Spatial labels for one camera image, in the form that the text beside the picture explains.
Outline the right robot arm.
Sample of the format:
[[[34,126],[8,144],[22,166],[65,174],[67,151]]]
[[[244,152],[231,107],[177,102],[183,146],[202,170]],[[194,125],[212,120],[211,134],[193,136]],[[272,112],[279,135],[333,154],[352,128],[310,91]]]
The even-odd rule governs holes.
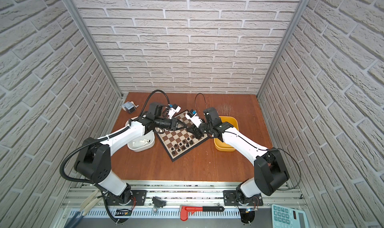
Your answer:
[[[289,180],[290,175],[279,149],[268,149],[252,141],[231,123],[223,122],[214,107],[204,110],[203,114],[205,122],[195,110],[186,113],[187,119],[194,124],[194,135],[207,134],[218,138],[235,148],[254,166],[254,177],[237,187],[237,194],[242,202],[256,194],[270,196]]]

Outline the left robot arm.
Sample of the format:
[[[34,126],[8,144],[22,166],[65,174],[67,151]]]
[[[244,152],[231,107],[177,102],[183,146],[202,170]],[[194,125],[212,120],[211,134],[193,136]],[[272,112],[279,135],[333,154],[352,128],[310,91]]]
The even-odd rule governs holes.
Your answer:
[[[186,128],[184,122],[174,117],[180,110],[177,104],[163,108],[158,102],[151,103],[147,112],[129,120],[124,128],[99,139],[89,138],[84,141],[84,148],[78,153],[74,169],[90,180],[91,184],[111,194],[119,204],[129,203],[131,186],[112,171],[111,156],[129,142],[156,128],[169,131]]]

